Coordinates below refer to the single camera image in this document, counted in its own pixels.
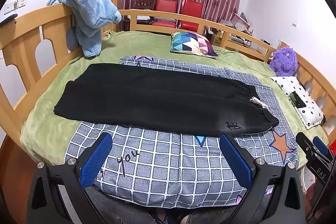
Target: red object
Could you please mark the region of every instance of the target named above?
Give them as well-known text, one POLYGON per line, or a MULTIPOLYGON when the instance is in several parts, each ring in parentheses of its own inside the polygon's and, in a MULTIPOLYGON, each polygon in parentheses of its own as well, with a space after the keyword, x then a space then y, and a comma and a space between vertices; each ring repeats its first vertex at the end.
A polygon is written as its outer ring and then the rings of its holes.
MULTIPOLYGON (((183 8, 181 11, 182 15, 192 16, 192 17, 202 17, 203 3, 192 1, 192 0, 184 0, 183 8)), ((197 32, 198 24, 181 21, 181 29, 189 30, 192 32, 197 32)))
POLYGON ((336 156, 336 141, 329 146, 330 151, 336 156))
MULTIPOLYGON (((157 0, 155 11, 176 13, 177 2, 175 0, 157 0)), ((175 22, 158 20, 152 23, 154 26, 176 28, 175 22)))

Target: blue gripper pad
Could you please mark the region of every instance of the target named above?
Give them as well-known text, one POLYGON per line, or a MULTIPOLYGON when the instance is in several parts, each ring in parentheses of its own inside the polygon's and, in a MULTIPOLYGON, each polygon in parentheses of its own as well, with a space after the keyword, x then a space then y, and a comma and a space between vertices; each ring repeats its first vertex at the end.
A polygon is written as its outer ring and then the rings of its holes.
POLYGON ((237 149, 225 135, 222 135, 219 139, 219 148, 223 153, 227 163, 229 164, 232 172, 234 173, 236 179, 238 180, 239 185, 245 187, 248 190, 251 189, 251 170, 242 158, 242 156, 238 153, 237 149))
POLYGON ((318 136, 313 138, 313 144, 321 152, 322 155, 328 156, 328 147, 321 141, 318 136))
POLYGON ((88 160, 84 163, 83 167, 81 168, 79 180, 79 184, 82 189, 85 189, 86 187, 89 187, 93 184, 97 178, 98 172, 100 171, 112 149, 112 144, 112 136, 110 134, 106 134, 106 136, 98 144, 97 148, 90 155, 88 160))

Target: green blanket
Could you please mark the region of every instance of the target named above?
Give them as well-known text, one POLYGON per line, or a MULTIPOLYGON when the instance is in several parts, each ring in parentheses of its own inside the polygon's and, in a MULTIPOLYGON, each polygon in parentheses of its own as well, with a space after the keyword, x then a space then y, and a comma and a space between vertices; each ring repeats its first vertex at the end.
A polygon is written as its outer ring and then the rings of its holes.
MULTIPOLYGON (((118 32, 108 34, 102 41, 101 54, 95 58, 76 58, 69 62, 58 74, 47 91, 37 100, 35 108, 22 128, 21 143, 36 161, 45 161, 53 165, 63 164, 64 155, 79 121, 67 120, 53 113, 65 84, 75 80, 92 63, 119 63, 126 55, 143 55, 177 59, 215 67, 247 72, 258 77, 261 83, 273 88, 281 109, 292 131, 303 131, 310 139, 319 136, 325 143, 327 137, 320 126, 306 130, 287 96, 269 77, 275 73, 266 63, 226 49, 214 46, 219 55, 216 59, 170 52, 171 37, 147 32, 118 32)), ((303 151, 300 151, 300 167, 306 163, 303 151)))

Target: wooden bed frame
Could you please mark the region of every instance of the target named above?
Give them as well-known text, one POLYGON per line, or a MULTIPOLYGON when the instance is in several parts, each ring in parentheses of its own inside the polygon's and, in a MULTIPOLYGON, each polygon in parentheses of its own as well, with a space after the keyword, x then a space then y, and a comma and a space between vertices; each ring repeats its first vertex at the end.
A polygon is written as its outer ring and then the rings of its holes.
MULTIPOLYGON (((168 34, 179 31, 179 29, 175 28, 137 24, 138 15, 168 17, 199 24, 197 30, 197 33, 199 34, 204 33, 205 26, 220 29, 224 31, 221 47, 238 50, 247 56, 254 57, 264 62, 268 62, 271 53, 276 51, 275 48, 254 37, 212 21, 151 10, 119 11, 123 16, 131 16, 131 31, 148 31, 168 34), (248 47, 231 42, 230 33, 246 38, 257 45, 266 48, 266 53, 262 54, 248 47)), ((12 107, 0 85, 0 125, 18 146, 21 146, 20 135, 24 121, 26 121, 30 111, 35 107, 37 99, 47 90, 59 71, 69 61, 77 56, 83 55, 83 52, 79 47, 68 53, 66 31, 73 24, 74 20, 71 10, 63 4, 58 4, 22 15, 0 28, 0 50, 2 49, 3 51, 5 64, 6 66, 11 64, 16 66, 26 88, 26 93, 17 104, 12 107), (51 41, 56 60, 56 64, 44 75, 41 75, 35 59, 35 50, 41 41, 39 32, 40 26, 42 27, 43 38, 51 41)), ((105 34, 110 29, 115 31, 116 26, 109 24, 103 27, 101 30, 102 34, 105 34)), ((325 113, 327 123, 323 128, 328 135, 330 144, 336 139, 336 129, 330 129, 327 126, 329 120, 335 119, 336 91, 320 72, 299 55, 298 62, 300 63, 298 69, 298 72, 300 73, 300 81, 302 83, 307 80, 311 81, 313 86, 311 92, 312 97, 314 99, 318 99, 319 97, 325 99, 325 107, 322 110, 325 113)))

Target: wooden chair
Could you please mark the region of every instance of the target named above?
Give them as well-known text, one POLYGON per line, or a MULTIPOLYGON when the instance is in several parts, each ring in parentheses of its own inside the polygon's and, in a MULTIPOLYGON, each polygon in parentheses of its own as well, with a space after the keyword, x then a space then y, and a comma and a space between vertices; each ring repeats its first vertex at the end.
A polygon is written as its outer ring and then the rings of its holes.
MULTIPOLYGON (((202 10, 203 10, 203 3, 192 1, 192 0, 184 0, 181 14, 201 18, 202 10)), ((192 32, 197 32, 198 24, 188 22, 188 21, 181 21, 180 28, 189 30, 192 32)))
POLYGON ((143 10, 143 9, 149 9, 149 10, 154 10, 156 0, 134 0, 132 9, 138 9, 138 10, 143 10))
MULTIPOLYGON (((155 11, 176 13, 176 6, 176 0, 157 0, 155 11)), ((152 25, 176 28, 176 20, 162 18, 158 21, 153 22, 152 25)))
MULTIPOLYGON (((156 0, 134 0, 131 9, 154 10, 155 4, 156 0)), ((137 24, 149 25, 152 21, 153 18, 149 20, 137 20, 137 24)), ((127 16, 124 16, 122 20, 122 30, 129 31, 129 29, 130 29, 130 19, 127 16)))

